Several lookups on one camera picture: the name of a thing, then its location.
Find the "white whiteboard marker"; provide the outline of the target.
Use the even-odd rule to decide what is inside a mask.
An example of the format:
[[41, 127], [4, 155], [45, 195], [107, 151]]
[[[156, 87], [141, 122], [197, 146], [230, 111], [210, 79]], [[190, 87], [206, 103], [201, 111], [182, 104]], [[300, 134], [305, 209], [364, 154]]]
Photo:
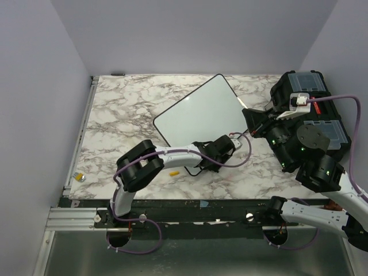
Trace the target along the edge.
[[246, 104], [239, 98], [237, 97], [237, 100], [240, 102], [241, 106], [245, 109], [248, 109], [248, 107], [246, 106]]

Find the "white whiteboard with black frame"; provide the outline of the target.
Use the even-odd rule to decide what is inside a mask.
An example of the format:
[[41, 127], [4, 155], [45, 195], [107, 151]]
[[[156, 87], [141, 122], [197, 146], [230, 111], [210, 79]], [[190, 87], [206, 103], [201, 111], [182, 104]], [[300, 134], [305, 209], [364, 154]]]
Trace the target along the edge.
[[170, 147], [214, 141], [248, 129], [242, 109], [230, 84], [217, 74], [156, 116], [153, 125]]

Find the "yellow marker cap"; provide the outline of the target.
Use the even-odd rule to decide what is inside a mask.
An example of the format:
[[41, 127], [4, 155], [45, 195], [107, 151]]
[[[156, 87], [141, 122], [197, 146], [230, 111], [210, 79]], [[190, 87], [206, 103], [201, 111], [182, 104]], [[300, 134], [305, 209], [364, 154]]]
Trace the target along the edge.
[[170, 172], [169, 173], [170, 176], [176, 176], [176, 175], [179, 175], [179, 171], [173, 171], [173, 172]]

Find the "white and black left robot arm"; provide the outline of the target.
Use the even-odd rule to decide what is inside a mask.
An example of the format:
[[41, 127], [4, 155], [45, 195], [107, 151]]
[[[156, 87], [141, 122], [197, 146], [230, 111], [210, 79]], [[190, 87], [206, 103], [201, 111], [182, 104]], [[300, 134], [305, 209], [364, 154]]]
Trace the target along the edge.
[[184, 147], [155, 146], [151, 140], [140, 142], [116, 162], [113, 180], [117, 187], [110, 200], [108, 221], [115, 227], [123, 226], [135, 194], [147, 187], [162, 170], [186, 167], [196, 172], [217, 173], [241, 146], [241, 142], [227, 135]]

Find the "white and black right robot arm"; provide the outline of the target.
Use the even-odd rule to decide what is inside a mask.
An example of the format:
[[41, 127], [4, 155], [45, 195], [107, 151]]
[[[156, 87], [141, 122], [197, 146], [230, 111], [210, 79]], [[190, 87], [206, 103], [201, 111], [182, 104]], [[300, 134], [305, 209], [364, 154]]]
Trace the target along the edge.
[[278, 121], [272, 110], [243, 109], [242, 113], [250, 135], [270, 142], [284, 172], [296, 170], [300, 184], [342, 207], [341, 211], [319, 209], [273, 196], [264, 212], [265, 220], [271, 225], [301, 223], [326, 229], [367, 251], [367, 194], [326, 154], [329, 138], [311, 124], [289, 134], [285, 122]]

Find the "blue tape piece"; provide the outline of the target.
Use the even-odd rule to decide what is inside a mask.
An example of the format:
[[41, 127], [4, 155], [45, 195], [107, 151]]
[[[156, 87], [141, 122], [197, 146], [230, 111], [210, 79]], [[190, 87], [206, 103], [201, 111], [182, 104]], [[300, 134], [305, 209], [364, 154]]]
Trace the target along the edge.
[[200, 208], [207, 208], [209, 206], [208, 201], [200, 200]]

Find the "black plastic toolbox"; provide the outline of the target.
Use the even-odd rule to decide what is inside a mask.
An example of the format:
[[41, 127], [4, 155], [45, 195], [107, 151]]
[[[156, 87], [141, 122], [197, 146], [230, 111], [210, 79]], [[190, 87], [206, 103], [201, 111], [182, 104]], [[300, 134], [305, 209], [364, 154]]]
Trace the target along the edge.
[[[291, 93], [308, 93], [311, 99], [331, 96], [322, 73], [315, 70], [284, 73], [270, 90], [270, 102], [274, 107], [288, 108]], [[327, 155], [336, 161], [350, 150], [351, 138], [333, 101], [313, 102], [310, 113], [285, 121], [291, 133], [303, 124], [315, 125], [329, 137]]]

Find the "aluminium frame profile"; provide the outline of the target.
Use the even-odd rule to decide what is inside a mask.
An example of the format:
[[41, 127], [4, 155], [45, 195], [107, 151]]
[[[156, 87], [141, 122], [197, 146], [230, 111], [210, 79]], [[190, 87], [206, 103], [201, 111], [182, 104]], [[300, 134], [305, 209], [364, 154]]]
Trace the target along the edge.
[[[91, 77], [91, 86], [88, 93], [87, 103], [83, 110], [82, 121], [77, 134], [77, 140], [72, 152], [72, 159], [66, 174], [66, 180], [62, 190], [62, 195], [58, 201], [68, 199], [70, 195], [73, 173], [76, 164], [79, 160], [79, 154], [83, 138], [85, 135], [85, 128], [89, 119], [90, 111], [93, 105], [95, 92], [98, 86], [99, 76]], [[72, 200], [66, 208], [51, 208], [48, 213], [47, 222], [40, 250], [37, 256], [36, 265], [34, 267], [33, 275], [46, 275], [47, 264], [52, 246], [57, 237], [58, 232], [86, 232], [93, 230], [92, 217], [90, 208], [78, 208], [79, 201]]]

